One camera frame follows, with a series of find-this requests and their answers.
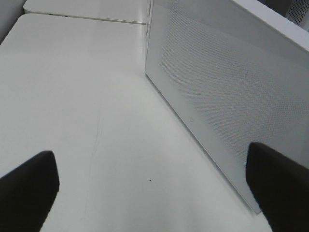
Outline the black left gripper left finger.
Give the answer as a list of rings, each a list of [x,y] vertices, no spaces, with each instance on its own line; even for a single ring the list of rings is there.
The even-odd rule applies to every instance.
[[[0,179],[0,230],[39,232],[59,191],[52,151],[42,151]]]

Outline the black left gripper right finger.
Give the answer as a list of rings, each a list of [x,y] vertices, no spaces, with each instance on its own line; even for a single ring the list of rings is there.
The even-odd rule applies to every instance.
[[[246,182],[274,232],[309,230],[309,170],[263,144],[248,147]]]

